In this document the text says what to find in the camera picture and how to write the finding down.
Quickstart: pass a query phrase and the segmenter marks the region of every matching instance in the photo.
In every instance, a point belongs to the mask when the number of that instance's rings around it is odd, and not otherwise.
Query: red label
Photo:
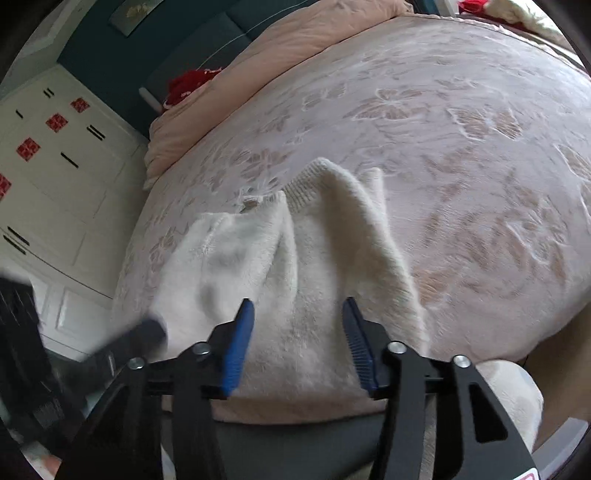
[[[59,113],[56,113],[47,122],[45,122],[45,124],[56,133],[59,132],[62,128],[64,128],[67,125],[67,123],[68,120],[66,120]]]
[[[12,183],[10,183],[8,179],[0,173],[0,200],[4,198],[11,185]]]
[[[17,153],[25,161],[29,161],[33,158],[33,155],[39,151],[40,148],[41,147],[32,138],[27,138],[18,146]]]
[[[90,108],[90,105],[88,104],[88,102],[86,100],[84,100],[82,97],[77,98],[76,100],[74,100],[71,104],[70,104],[74,110],[76,110],[76,112],[78,113],[82,113],[84,110],[86,110],[87,108]]]

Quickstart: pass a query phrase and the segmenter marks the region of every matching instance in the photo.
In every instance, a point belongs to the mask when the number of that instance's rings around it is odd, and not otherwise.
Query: cabinet door
[[[0,200],[1,228],[60,270],[74,266],[86,225],[36,188],[18,168],[7,167],[1,160],[0,174],[11,182]]]
[[[146,180],[146,166],[144,157],[148,147],[140,145],[124,165],[119,173],[113,188],[117,193],[126,199],[131,205],[139,206],[139,210],[144,206],[148,192],[144,191],[144,182]]]
[[[60,151],[55,133],[46,120],[59,114],[53,105],[41,111],[21,129],[6,138],[0,147],[0,168],[19,169],[41,192],[65,211],[84,222],[89,222],[98,211],[105,196],[106,186],[98,178],[76,167]],[[26,160],[18,153],[27,139],[38,145],[38,151]]]
[[[45,122],[56,113],[67,119],[68,123],[58,132],[52,131]],[[61,162],[78,168],[92,179],[105,186],[113,184],[125,164],[125,157],[115,155],[98,142],[77,117],[77,113],[67,105],[57,102],[53,110],[47,110],[44,117],[33,126],[41,142],[50,144]]]
[[[0,140],[23,126],[55,97],[52,90],[34,82],[10,94],[0,102]]]
[[[123,158],[133,155],[139,145],[138,138],[113,120],[114,112],[111,111],[110,115],[104,112],[99,100],[66,69],[57,66],[49,70],[44,81],[56,85],[57,96],[69,106],[69,111],[92,137],[91,145],[105,147]],[[76,109],[72,103],[79,99],[82,102],[75,103]]]
[[[128,241],[129,236],[121,239],[117,232],[87,230],[74,263],[75,278],[113,298]]]
[[[0,267],[33,285],[46,348],[79,358],[108,340],[110,299],[9,244],[0,244]]]

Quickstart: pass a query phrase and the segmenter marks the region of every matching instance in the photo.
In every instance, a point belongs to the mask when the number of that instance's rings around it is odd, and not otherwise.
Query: white cabinet
[[[46,345],[62,354],[105,338],[146,143],[61,66],[0,103],[0,265],[35,278]]]
[[[33,285],[47,348],[80,359],[105,343],[110,334],[111,300],[72,280],[30,252],[0,242],[0,270]]]

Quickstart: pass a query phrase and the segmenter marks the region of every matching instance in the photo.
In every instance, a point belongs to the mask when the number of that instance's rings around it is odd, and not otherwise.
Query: bedspread
[[[219,75],[150,125],[151,187],[212,128],[302,61],[413,8],[404,0],[319,0],[273,23]]]
[[[587,299],[590,127],[589,77],[539,46],[459,20],[379,24],[276,78],[156,182],[113,321],[148,308],[198,213],[238,211],[326,157],[384,171],[431,355],[522,358]]]

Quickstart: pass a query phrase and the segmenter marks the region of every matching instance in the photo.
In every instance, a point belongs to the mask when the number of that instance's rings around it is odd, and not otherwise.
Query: beige blanket
[[[233,318],[256,321],[240,387],[215,405],[241,423],[327,421],[383,410],[359,386],[342,326],[354,297],[389,337],[429,350],[418,293],[388,228],[384,174],[318,158],[242,213],[199,215],[168,260],[150,311],[173,358]]]
[[[223,72],[150,127],[146,187],[271,80],[412,7],[404,0],[319,0],[267,28]]]

